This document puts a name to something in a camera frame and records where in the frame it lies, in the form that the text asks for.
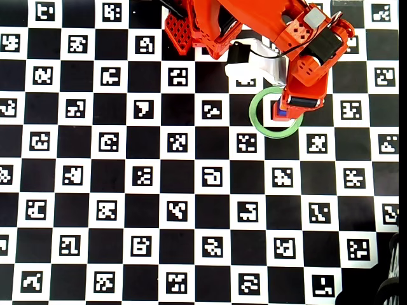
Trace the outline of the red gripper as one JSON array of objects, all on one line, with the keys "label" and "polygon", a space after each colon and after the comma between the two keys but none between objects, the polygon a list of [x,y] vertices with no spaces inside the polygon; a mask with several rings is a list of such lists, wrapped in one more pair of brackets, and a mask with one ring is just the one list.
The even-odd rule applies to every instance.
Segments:
[{"label": "red gripper", "polygon": [[300,55],[289,63],[287,83],[281,96],[284,119],[299,119],[304,111],[314,111],[324,105],[328,89],[329,67],[315,56]]}]

